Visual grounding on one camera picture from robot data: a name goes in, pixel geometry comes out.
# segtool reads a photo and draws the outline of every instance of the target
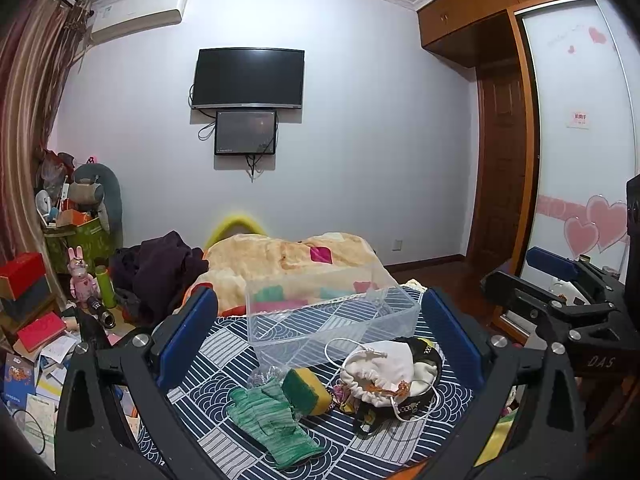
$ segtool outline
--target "blue clamp pad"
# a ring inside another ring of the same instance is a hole
[[[527,251],[526,261],[534,269],[564,282],[571,282],[578,277],[578,267],[575,262],[539,247],[532,247]]]
[[[163,392],[179,386],[218,316],[218,298],[210,288],[196,288],[182,310],[169,316],[153,338],[151,359]]]
[[[446,302],[432,288],[422,295],[422,317],[437,334],[438,344],[460,384],[476,392],[481,390],[484,386],[482,356]]]

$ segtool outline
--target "yellow sponge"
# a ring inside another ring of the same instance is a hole
[[[291,405],[303,415],[322,415],[332,402],[332,396],[309,368],[288,371],[282,391]]]

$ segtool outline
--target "green bottle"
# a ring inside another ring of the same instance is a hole
[[[100,294],[102,295],[102,303],[104,306],[107,308],[113,308],[116,306],[111,278],[109,277],[104,265],[98,265],[95,267],[95,278],[98,280],[98,287],[100,288]]]

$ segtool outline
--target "striped curtain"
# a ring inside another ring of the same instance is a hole
[[[34,188],[89,6],[87,0],[73,8],[60,0],[30,0],[0,40],[0,265],[25,251],[40,252],[54,292],[60,286]]]

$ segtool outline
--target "pink rabbit toy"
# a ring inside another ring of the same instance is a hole
[[[86,270],[86,264],[82,259],[82,247],[69,247],[69,264],[67,268],[71,273],[71,295],[86,306],[89,296],[98,296],[98,285],[95,278]]]

